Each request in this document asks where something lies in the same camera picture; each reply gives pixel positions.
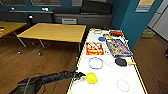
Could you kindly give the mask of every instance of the robotic arm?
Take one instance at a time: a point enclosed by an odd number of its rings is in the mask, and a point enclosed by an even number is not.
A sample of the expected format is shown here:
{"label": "robotic arm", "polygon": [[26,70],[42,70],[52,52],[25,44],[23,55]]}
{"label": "robotic arm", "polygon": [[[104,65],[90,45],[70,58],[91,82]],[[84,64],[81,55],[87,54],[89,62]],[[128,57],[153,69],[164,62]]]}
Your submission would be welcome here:
{"label": "robotic arm", "polygon": [[73,71],[62,71],[59,73],[24,79],[20,81],[17,87],[9,94],[36,94],[44,84],[63,79],[80,79],[80,77],[86,76],[82,72],[75,71],[76,69]]}

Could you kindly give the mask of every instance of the wooden table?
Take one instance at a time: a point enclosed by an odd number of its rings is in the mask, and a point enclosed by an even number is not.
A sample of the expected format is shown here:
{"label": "wooden table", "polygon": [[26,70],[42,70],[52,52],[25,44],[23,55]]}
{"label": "wooden table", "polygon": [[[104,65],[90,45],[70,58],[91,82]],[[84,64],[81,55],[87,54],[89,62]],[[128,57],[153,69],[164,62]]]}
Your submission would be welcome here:
{"label": "wooden table", "polygon": [[83,25],[65,25],[65,24],[49,24],[49,23],[38,23],[28,30],[22,32],[18,37],[22,38],[33,38],[43,40],[54,40],[54,41],[66,41],[66,42],[77,42],[80,43],[83,38],[86,26]]}
{"label": "wooden table", "polygon": [[[17,37],[17,34],[15,33],[16,30],[24,27],[27,23],[16,23],[16,22],[0,22],[0,27],[4,27],[3,33],[0,33],[0,38],[10,34],[14,33]],[[19,41],[23,44],[23,46],[26,47],[26,45],[23,43],[23,41],[17,37]]]}

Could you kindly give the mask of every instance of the desk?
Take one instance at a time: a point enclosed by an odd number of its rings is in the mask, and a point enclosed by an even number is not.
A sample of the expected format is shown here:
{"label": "desk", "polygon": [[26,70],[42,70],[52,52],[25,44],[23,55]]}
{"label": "desk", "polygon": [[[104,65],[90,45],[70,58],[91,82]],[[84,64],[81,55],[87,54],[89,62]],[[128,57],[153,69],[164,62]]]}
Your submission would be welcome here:
{"label": "desk", "polygon": [[[25,25],[26,25],[26,23],[0,22],[0,27],[4,27],[3,33],[0,33],[0,38],[4,37],[12,32],[17,37],[17,34],[15,33],[15,31],[22,28]],[[22,40],[19,37],[17,37],[17,38],[26,47],[26,45],[22,42]]]}
{"label": "desk", "polygon": [[85,28],[83,25],[38,23],[18,37],[81,43]]}
{"label": "desk", "polygon": [[[100,42],[99,37],[103,34],[109,34],[109,31],[102,30],[101,33],[89,32],[86,42]],[[124,37],[113,37],[125,42]],[[109,52],[105,42],[101,42],[103,49]],[[89,66],[89,60],[93,57],[100,58],[103,61],[101,69],[92,69]],[[123,57],[127,62],[134,62],[132,57]],[[126,67],[118,66],[115,58],[111,54],[104,55],[86,55],[84,46],[78,62],[77,72],[93,72],[98,78],[98,83],[89,84],[86,77],[80,80],[72,81],[69,90],[72,94],[144,94],[147,93],[143,81],[140,77],[136,65],[127,65]]]}

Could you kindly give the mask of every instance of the gray cabinet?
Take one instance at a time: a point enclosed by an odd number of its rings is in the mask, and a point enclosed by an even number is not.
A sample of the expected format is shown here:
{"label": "gray cabinet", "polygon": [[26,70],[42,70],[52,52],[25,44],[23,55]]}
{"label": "gray cabinet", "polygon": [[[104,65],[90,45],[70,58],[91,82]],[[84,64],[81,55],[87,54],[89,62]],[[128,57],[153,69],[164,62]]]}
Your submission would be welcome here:
{"label": "gray cabinet", "polygon": [[164,0],[148,26],[168,41],[168,0]]}
{"label": "gray cabinet", "polygon": [[88,28],[110,29],[112,15],[96,14],[54,14],[57,24],[79,24],[86,25]]}

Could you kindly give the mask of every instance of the floor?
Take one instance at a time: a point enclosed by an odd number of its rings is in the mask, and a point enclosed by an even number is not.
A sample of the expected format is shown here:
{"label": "floor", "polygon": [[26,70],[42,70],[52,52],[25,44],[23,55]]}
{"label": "floor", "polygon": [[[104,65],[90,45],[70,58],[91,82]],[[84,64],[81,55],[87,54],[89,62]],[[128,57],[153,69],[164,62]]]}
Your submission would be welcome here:
{"label": "floor", "polygon": [[140,38],[133,56],[149,94],[168,94],[168,45],[158,36]]}
{"label": "floor", "polygon": [[[0,94],[12,91],[17,83],[25,78],[37,76],[36,73],[51,74],[75,68],[78,44],[43,41],[51,46],[38,55],[42,46],[38,40],[23,39],[28,45],[24,48],[16,38],[0,39]],[[157,36],[140,38],[132,50],[135,62],[149,94],[168,94],[168,48]],[[49,83],[44,94],[66,94],[70,79]]]}

